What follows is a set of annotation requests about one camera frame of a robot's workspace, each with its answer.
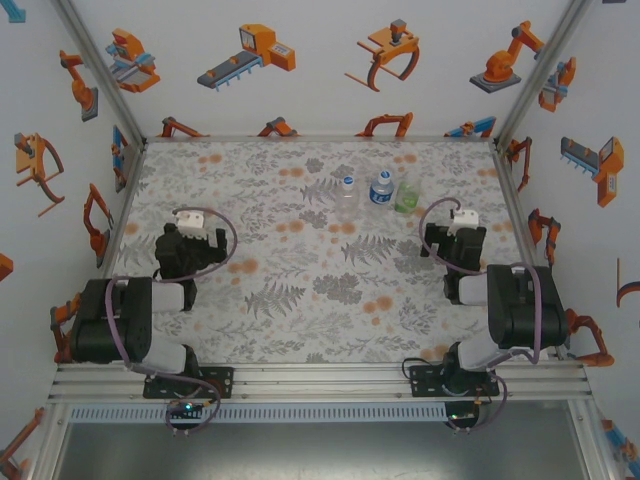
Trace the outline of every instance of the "gray floor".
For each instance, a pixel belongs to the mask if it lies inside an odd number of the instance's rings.
[[[441,423],[74,425],[58,478],[181,480],[583,479],[560,403],[516,403],[489,428]]]

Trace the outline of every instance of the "blue bottle cap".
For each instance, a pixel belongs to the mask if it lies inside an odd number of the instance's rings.
[[[391,181],[391,172],[389,170],[383,170],[378,176],[378,182],[382,185],[386,185]]]

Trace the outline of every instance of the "cable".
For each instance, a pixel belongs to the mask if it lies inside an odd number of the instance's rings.
[[[402,374],[404,375],[404,378],[406,378],[407,380],[411,380],[409,378],[409,375],[407,375],[407,371],[404,368],[404,365],[407,362],[422,362],[422,363],[426,363],[428,365],[431,365],[432,367],[435,367],[435,365],[433,363],[429,362],[428,360],[425,360],[424,358],[421,358],[421,357],[407,357],[402,361]]]
[[[431,205],[429,205],[429,207],[422,214],[422,217],[420,217],[420,223],[418,224],[418,232],[419,232],[419,235],[420,235],[420,241],[422,242],[422,246],[424,247],[424,249],[427,252],[429,252],[429,255],[431,255],[436,262],[439,262],[439,263],[443,264],[445,267],[449,267],[449,268],[455,270],[456,272],[465,273],[467,275],[482,275],[484,272],[478,272],[478,271],[475,271],[475,270],[467,270],[466,268],[458,267],[457,265],[454,265],[453,263],[448,262],[444,258],[439,257],[438,254],[435,252],[435,250],[433,250],[427,244],[427,241],[424,239],[424,235],[422,234],[422,232],[424,231],[424,221],[427,219],[427,215],[429,215],[431,210],[433,210],[438,205],[440,205],[441,203],[444,203],[444,202],[453,202],[453,203],[455,203],[457,205],[456,210],[460,210],[462,208],[462,204],[460,203],[460,200],[458,200],[457,198],[454,198],[454,197],[444,197],[444,198],[441,198],[440,200],[436,200]]]
[[[220,218],[223,222],[225,222],[228,226],[229,229],[231,230],[231,233],[233,234],[233,246],[231,247],[231,251],[229,252],[229,254],[227,255],[227,257],[220,263],[213,265],[211,268],[208,268],[206,270],[203,270],[201,272],[197,272],[193,275],[188,275],[186,277],[181,277],[181,278],[171,278],[171,279],[161,279],[161,280],[156,280],[154,279],[154,282],[158,282],[158,283],[178,283],[178,282],[182,282],[185,280],[193,280],[196,278],[200,278],[204,275],[208,275],[216,270],[218,270],[219,268],[221,268],[224,264],[226,264],[231,257],[235,254],[236,248],[238,248],[238,233],[236,232],[235,227],[233,226],[233,224],[231,223],[231,221],[225,217],[224,215],[222,215],[221,213],[216,212],[215,210],[211,209],[211,208],[203,208],[203,207],[183,207],[183,208],[178,208],[175,209],[172,213],[175,215],[178,212],[184,211],[184,210],[191,210],[191,211],[198,211],[198,212],[204,212],[204,213],[209,213],[212,215],[215,215],[216,217]],[[122,340],[120,338],[120,334],[118,332],[118,327],[116,326],[116,320],[115,320],[115,315],[113,313],[113,299],[112,299],[112,295],[113,295],[113,287],[115,286],[116,282],[119,280],[129,280],[130,278],[133,277],[127,277],[127,276],[116,276],[113,277],[111,279],[111,281],[107,284],[107,288],[105,290],[105,300],[104,300],[104,305],[105,305],[105,310],[106,310],[106,314],[107,314],[107,323],[109,324],[109,330],[111,331],[111,336],[113,338],[113,343],[116,346],[116,349],[118,350],[118,353],[120,354],[120,356],[122,357],[122,360],[124,361],[125,367],[129,370],[131,370],[132,372],[135,373],[140,373],[143,375],[149,375],[151,378],[158,376],[161,378],[166,378],[167,380],[173,380],[173,381],[178,381],[178,382],[184,382],[184,383],[192,383],[194,385],[199,386],[200,388],[204,387],[208,392],[213,393],[214,395],[214,399],[212,401],[216,403],[216,407],[214,408],[213,412],[211,413],[211,415],[209,415],[209,417],[207,417],[202,423],[200,423],[199,425],[197,425],[196,427],[189,429],[189,430],[182,430],[182,432],[184,433],[184,435],[188,435],[189,431],[192,432],[196,432],[202,428],[204,428],[205,425],[207,425],[208,423],[211,422],[211,420],[213,420],[213,418],[218,414],[218,411],[220,410],[220,405],[221,405],[221,396],[220,396],[220,392],[218,391],[218,389],[211,385],[210,383],[205,382],[204,380],[198,379],[198,378],[190,378],[190,377],[182,377],[179,375],[173,375],[173,374],[169,374],[169,373],[163,373],[163,372],[156,372],[150,368],[146,368],[146,367],[142,367],[142,366],[138,366],[138,365],[133,365],[131,363],[131,359],[129,358],[129,355],[127,354],[127,351],[124,347],[124,344],[122,343]],[[198,390],[195,390],[193,393],[191,393],[191,395],[187,395],[187,397],[185,398],[190,398],[191,396],[195,395],[198,392]],[[165,423],[173,430],[174,435],[177,433],[177,429],[175,429],[172,425],[171,422],[169,421],[170,419],[170,409],[167,409],[167,414],[165,414]]]
[[[502,384],[502,401],[500,402],[500,405],[498,405],[498,408],[493,413],[493,415],[491,415],[484,422],[482,422],[480,425],[476,425],[475,427],[460,428],[455,423],[453,423],[453,420],[451,420],[450,417],[447,417],[447,424],[451,428],[453,428],[454,432],[458,433],[460,430],[465,430],[467,433],[471,433],[471,432],[477,432],[478,430],[482,430],[483,428],[486,428],[489,425],[491,425],[495,421],[495,419],[498,418],[498,415],[502,413],[502,410],[504,410],[504,407],[507,404],[507,397],[509,396],[509,392],[507,390],[507,383],[504,381],[504,379],[501,376],[496,375],[493,372],[488,372],[488,374],[491,378],[493,378],[494,380]]]
[[[489,403],[493,403],[493,399],[491,398],[491,395],[489,395],[489,392],[487,391],[486,385],[484,383],[480,383],[478,385],[478,387],[476,387],[476,389],[477,390],[482,390],[482,392],[484,393],[485,397],[487,397],[487,400],[489,400]]]
[[[420,217],[420,223],[418,224],[418,232],[419,232],[419,235],[420,235],[420,241],[422,242],[422,246],[425,248],[425,250],[427,252],[429,252],[429,255],[431,255],[434,258],[434,260],[436,260],[437,262],[445,265],[448,268],[451,268],[452,270],[455,270],[455,271],[460,272],[460,273],[464,273],[466,275],[482,275],[483,273],[486,273],[486,272],[480,272],[480,271],[476,272],[474,270],[467,270],[465,268],[458,267],[457,265],[454,265],[451,262],[448,262],[447,260],[439,257],[438,254],[429,245],[427,245],[427,241],[424,239],[424,235],[422,234],[422,232],[424,231],[424,222],[425,222],[425,220],[427,218],[427,215],[429,215],[429,212],[431,212],[435,207],[437,207],[438,205],[440,205],[440,204],[442,204],[444,202],[453,202],[453,203],[455,203],[457,205],[456,210],[460,210],[460,208],[462,207],[462,203],[460,202],[460,200],[458,200],[457,198],[454,198],[454,197],[444,197],[444,198],[441,198],[440,200],[436,200],[431,205],[429,205],[429,207],[422,214],[422,217]],[[506,401],[507,401],[507,384],[502,379],[502,377],[496,375],[491,370],[494,369],[497,365],[501,364],[502,362],[504,362],[506,360],[509,360],[510,358],[513,358],[513,357],[515,357],[517,355],[524,355],[534,365],[537,364],[538,361],[540,360],[540,348],[541,348],[541,344],[542,344],[542,287],[540,285],[540,277],[538,277],[538,273],[536,272],[536,270],[531,265],[529,265],[527,263],[516,262],[516,263],[512,263],[510,265],[510,267],[511,268],[513,268],[513,267],[523,267],[523,268],[525,268],[529,272],[529,274],[531,275],[531,279],[533,281],[533,294],[534,294],[533,355],[531,355],[525,349],[510,350],[510,351],[506,352],[502,357],[497,358],[496,360],[490,362],[487,365],[487,374],[489,375],[489,377],[493,378],[494,380],[499,381],[502,384],[502,387],[503,387],[502,401],[500,402],[500,405],[498,406],[498,409],[496,410],[496,412],[489,419],[487,419],[481,425],[465,429],[467,431],[467,433],[470,433],[471,431],[476,431],[476,430],[478,430],[480,428],[484,428],[484,427],[488,426],[489,424],[491,424],[496,419],[496,417],[498,415],[500,415],[500,413],[502,412],[502,410],[504,409],[504,406],[506,404]],[[456,430],[456,431],[461,430],[459,427],[455,426],[455,424],[452,422],[451,418],[447,418],[447,423],[452,428],[454,428],[454,430]]]

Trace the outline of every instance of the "plastic bottle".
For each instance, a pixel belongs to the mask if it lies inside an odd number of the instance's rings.
[[[393,195],[393,182],[391,172],[383,170],[373,182],[369,189],[369,199],[377,205],[388,205]]]
[[[396,212],[411,213],[416,209],[420,198],[421,180],[419,175],[406,175],[400,180],[396,195]]]
[[[344,177],[336,191],[335,212],[339,222],[350,222],[358,214],[360,195],[353,177]]]

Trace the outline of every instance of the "floral tablecloth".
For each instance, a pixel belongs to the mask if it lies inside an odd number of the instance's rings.
[[[193,310],[154,318],[203,363],[435,359],[486,328],[486,309],[451,305],[444,267],[419,256],[419,214],[443,196],[479,211],[483,265],[519,259],[488,143],[151,143],[142,168],[115,273],[157,268],[154,243],[176,207],[212,207],[238,230],[236,255],[198,280]],[[369,201],[382,169],[423,179],[416,213]],[[361,209],[340,224],[333,190],[348,174]],[[447,224],[448,208],[429,221]]]

